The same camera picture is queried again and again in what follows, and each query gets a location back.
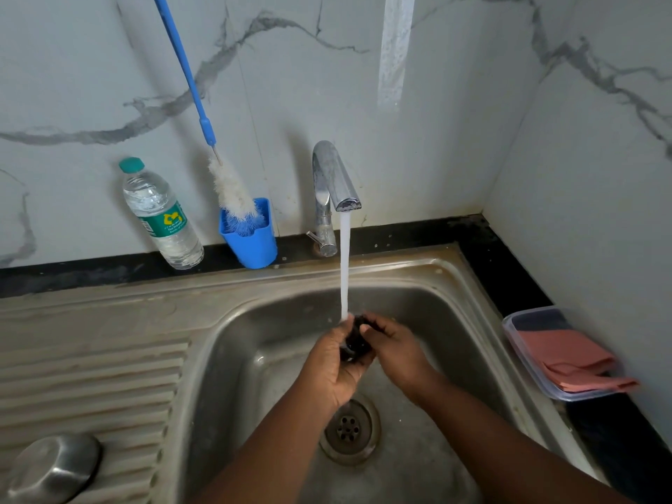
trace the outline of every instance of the drain strainer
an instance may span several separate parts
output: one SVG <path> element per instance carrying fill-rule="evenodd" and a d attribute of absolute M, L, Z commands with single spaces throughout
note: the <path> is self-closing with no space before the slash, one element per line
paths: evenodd
<path fill-rule="evenodd" d="M 355 393 L 340 407 L 324 428 L 320 446 L 341 465 L 357 465 L 366 460 L 380 440 L 380 417 L 370 399 Z"/>

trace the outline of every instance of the blue cup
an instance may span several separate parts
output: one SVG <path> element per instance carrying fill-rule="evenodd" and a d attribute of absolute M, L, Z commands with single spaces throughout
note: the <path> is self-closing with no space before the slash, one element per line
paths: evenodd
<path fill-rule="evenodd" d="M 266 224 L 257 228 L 249 237 L 241 237 L 235 233 L 224 233 L 226 211 L 220 209 L 219 233 L 236 254 L 238 261 L 248 269 L 262 269 L 271 265 L 278 255 L 275 244 L 273 226 L 271 226 L 271 209 L 267 198 L 255 198 L 257 210 L 261 212 Z"/>

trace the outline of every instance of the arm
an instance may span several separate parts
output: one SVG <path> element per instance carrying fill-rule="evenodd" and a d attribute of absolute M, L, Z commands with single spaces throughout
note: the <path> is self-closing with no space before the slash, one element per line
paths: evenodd
<path fill-rule="evenodd" d="M 191 504 L 293 503 L 308 473 L 322 430 L 355 392 L 374 354 L 341 364 L 339 345 L 350 315 L 322 336 L 292 387 L 264 417 L 230 465 Z"/>
<path fill-rule="evenodd" d="M 408 328 L 383 316 L 366 316 L 383 331 L 362 325 L 383 370 L 432 418 L 485 495 L 515 504 L 630 502 L 451 384 L 432 368 Z"/>

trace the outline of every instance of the hand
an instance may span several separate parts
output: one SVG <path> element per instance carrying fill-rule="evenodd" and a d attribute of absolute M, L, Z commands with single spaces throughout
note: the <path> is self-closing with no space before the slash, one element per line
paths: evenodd
<path fill-rule="evenodd" d="M 390 318 L 375 313 L 364 317 L 382 332 L 368 325 L 359 331 L 373 347 L 383 371 L 408 399 L 417 403 L 417 397 L 428 377 L 436 371 L 429 364 L 420 344 L 411 330 Z"/>
<path fill-rule="evenodd" d="M 357 382 L 376 357 L 371 351 L 356 362 L 341 362 L 339 347 L 352 330 L 353 321 L 354 317 L 349 314 L 346 320 L 317 340 L 296 379 L 299 385 L 326 398 L 333 413 L 352 398 Z"/>

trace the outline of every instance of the bottle label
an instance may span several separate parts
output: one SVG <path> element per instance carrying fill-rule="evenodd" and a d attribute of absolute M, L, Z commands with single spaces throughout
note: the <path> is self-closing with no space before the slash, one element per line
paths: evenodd
<path fill-rule="evenodd" d="M 152 237 L 170 237 L 187 226 L 187 216 L 179 202 L 163 213 L 148 218 L 138 217 Z"/>

